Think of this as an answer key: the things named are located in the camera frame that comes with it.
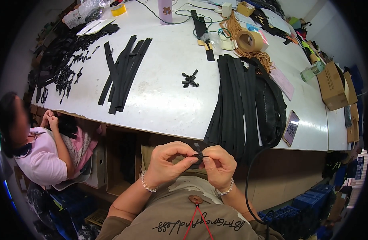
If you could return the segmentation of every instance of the tan rope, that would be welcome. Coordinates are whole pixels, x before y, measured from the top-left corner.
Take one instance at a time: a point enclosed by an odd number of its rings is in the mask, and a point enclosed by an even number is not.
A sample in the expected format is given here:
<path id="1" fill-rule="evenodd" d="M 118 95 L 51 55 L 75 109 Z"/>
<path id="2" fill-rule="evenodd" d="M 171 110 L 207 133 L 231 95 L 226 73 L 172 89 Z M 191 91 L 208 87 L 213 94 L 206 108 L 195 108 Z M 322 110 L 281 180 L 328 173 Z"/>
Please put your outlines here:
<path id="1" fill-rule="evenodd" d="M 220 27 L 224 28 L 223 26 L 224 22 L 220 22 L 219 25 Z M 236 20 L 234 11 L 232 11 L 231 16 L 229 17 L 229 19 L 227 19 L 225 21 L 225 28 L 227 28 L 230 33 L 231 33 L 231 40 L 234 40 L 237 36 L 237 34 L 243 30 L 243 28 L 240 26 L 240 23 Z M 226 29 L 223 29 L 223 31 L 225 32 L 225 34 L 227 36 L 229 36 L 229 33 Z M 247 57 L 247 58 L 257 58 L 260 63 L 263 65 L 264 69 L 269 73 L 271 69 L 274 69 L 274 67 L 272 66 L 272 62 L 271 59 L 269 58 L 269 55 L 266 52 L 253 52 L 253 53 L 245 53 L 243 51 L 241 51 L 239 48 L 235 49 L 235 52 L 243 57 Z"/>

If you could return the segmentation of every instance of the yellow crate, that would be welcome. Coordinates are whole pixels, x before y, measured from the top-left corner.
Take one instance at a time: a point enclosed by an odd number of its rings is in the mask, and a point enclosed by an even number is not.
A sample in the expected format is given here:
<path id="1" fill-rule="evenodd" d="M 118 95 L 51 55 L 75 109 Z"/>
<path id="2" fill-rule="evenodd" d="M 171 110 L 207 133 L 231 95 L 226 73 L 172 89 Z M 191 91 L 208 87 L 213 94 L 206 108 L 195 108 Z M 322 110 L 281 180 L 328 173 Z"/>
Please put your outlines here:
<path id="1" fill-rule="evenodd" d="M 108 215 L 107 211 L 97 209 L 94 213 L 85 218 L 85 223 L 94 223 L 102 227 L 107 215 Z"/>

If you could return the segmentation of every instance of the smartphone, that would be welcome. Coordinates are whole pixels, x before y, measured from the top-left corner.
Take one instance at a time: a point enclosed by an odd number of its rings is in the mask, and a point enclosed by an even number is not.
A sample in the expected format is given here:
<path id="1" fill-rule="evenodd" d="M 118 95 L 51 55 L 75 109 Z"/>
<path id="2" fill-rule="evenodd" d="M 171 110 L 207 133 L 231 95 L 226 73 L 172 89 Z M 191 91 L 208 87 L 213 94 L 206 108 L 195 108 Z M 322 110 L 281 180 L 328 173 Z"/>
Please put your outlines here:
<path id="1" fill-rule="evenodd" d="M 299 125 L 299 117 L 296 113 L 291 110 L 291 114 L 289 115 L 286 130 L 283 133 L 283 140 L 290 147 L 292 142 L 294 141 L 297 126 Z"/>

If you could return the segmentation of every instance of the purple water bottle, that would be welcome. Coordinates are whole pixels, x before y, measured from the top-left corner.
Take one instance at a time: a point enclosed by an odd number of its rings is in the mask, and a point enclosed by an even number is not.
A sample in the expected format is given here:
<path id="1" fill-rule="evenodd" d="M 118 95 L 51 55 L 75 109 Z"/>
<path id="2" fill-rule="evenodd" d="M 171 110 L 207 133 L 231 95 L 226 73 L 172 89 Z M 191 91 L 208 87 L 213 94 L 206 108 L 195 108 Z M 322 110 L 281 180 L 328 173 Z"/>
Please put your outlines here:
<path id="1" fill-rule="evenodd" d="M 158 0 L 159 5 L 159 17 L 164 20 L 165 22 L 172 23 L 172 0 Z"/>

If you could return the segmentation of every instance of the red cord necklace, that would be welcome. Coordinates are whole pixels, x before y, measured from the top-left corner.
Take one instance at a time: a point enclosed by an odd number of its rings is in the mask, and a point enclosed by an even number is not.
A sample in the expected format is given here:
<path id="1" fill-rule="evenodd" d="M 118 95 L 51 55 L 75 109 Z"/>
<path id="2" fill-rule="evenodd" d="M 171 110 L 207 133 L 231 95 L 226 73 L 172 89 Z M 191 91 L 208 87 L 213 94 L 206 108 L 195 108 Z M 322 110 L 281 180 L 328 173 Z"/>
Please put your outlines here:
<path id="1" fill-rule="evenodd" d="M 197 211 L 197 210 L 199 210 L 200 215 L 201 215 L 201 218 L 203 219 L 204 224 L 206 225 L 206 228 L 207 228 L 208 233 L 209 233 L 209 235 L 210 235 L 210 238 L 213 240 L 213 237 L 212 237 L 212 234 L 210 233 L 210 230 L 209 230 L 209 228 L 208 228 L 207 222 L 206 222 L 206 220 L 204 219 L 204 217 L 203 217 L 203 213 L 200 211 L 199 204 L 198 204 L 197 202 L 196 202 L 196 209 L 195 209 L 195 212 L 194 212 L 194 214 L 193 214 L 193 216 L 192 216 L 192 220 L 191 220 L 191 222 L 189 223 L 189 227 L 188 227 L 188 229 L 187 229 L 187 232 L 186 232 L 186 233 L 185 233 L 185 235 L 184 235 L 183 240 L 185 240 L 185 238 L 186 238 L 186 237 L 187 237 L 187 235 L 188 235 L 189 229 L 190 229 L 190 228 L 191 228 L 191 226 L 192 226 L 192 222 L 193 222 L 193 219 L 195 218 L 195 215 L 196 215 L 196 211 Z"/>

